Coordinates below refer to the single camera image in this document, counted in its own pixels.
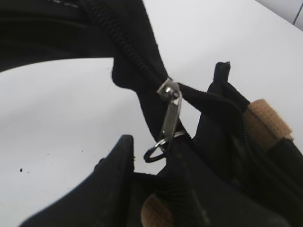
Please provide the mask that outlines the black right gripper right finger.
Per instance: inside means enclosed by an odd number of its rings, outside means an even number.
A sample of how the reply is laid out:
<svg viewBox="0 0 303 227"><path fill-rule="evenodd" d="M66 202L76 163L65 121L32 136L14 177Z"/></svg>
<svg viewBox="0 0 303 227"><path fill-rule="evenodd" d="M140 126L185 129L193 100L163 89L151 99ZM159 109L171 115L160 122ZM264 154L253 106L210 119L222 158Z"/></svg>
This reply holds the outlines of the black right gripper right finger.
<svg viewBox="0 0 303 227"><path fill-rule="evenodd" d="M222 181L184 138L175 139L157 195L177 227L282 227L284 219Z"/></svg>

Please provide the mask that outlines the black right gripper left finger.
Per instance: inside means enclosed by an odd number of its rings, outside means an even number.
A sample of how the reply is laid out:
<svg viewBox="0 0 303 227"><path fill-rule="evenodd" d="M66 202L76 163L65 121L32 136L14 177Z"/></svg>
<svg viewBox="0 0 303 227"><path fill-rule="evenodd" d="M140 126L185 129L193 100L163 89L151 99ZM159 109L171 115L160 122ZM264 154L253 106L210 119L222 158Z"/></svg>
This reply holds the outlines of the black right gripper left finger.
<svg viewBox="0 0 303 227"><path fill-rule="evenodd" d="M23 227L125 227L134 172L134 139L123 135L93 172Z"/></svg>

